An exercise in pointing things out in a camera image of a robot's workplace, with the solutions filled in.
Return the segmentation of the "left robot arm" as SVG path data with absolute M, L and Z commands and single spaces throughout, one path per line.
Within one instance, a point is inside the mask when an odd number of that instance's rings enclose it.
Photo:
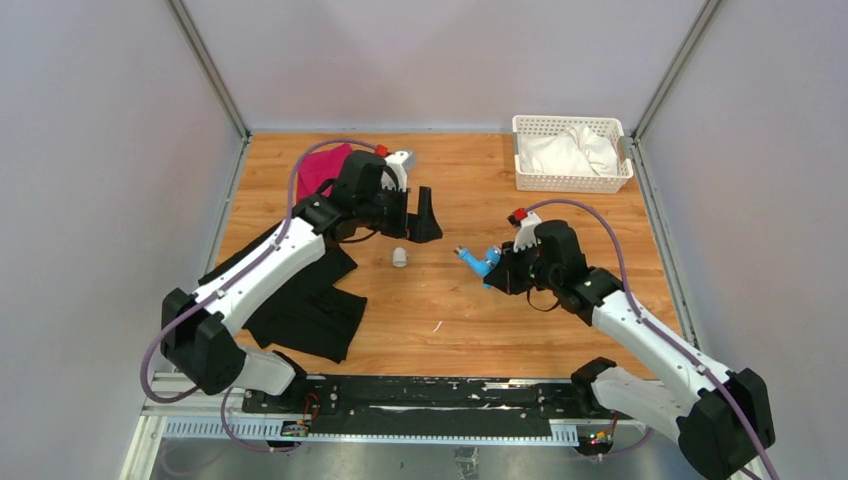
M 285 283 L 359 228 L 415 243 L 441 238 L 430 188 L 420 187 L 417 212 L 407 210 L 408 176 L 416 163 L 409 150 L 386 156 L 353 151 L 327 187 L 294 205 L 235 265 L 191 293 L 167 294 L 156 347 L 207 395 L 230 387 L 260 390 L 279 411 L 298 411 L 307 389 L 295 379 L 294 364 L 281 354 L 241 346 L 235 336 Z

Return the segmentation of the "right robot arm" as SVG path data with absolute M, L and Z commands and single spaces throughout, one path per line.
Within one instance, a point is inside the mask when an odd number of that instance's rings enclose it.
M 611 410 L 645 424 L 675 442 L 707 479 L 731 477 L 774 445 L 761 376 L 710 358 L 628 297 L 622 280 L 587 263 L 567 222 L 521 212 L 508 220 L 516 236 L 487 256 L 485 284 L 509 295 L 551 292 L 556 307 L 616 340 L 657 377 L 640 379 L 598 357 L 571 375 L 577 413 Z

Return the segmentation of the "blue water faucet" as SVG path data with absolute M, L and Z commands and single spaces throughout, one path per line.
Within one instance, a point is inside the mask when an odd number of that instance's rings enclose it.
M 487 249 L 481 258 L 476 258 L 468 248 L 461 245 L 454 249 L 454 253 L 481 279 L 494 270 L 501 257 L 501 249 L 496 246 Z

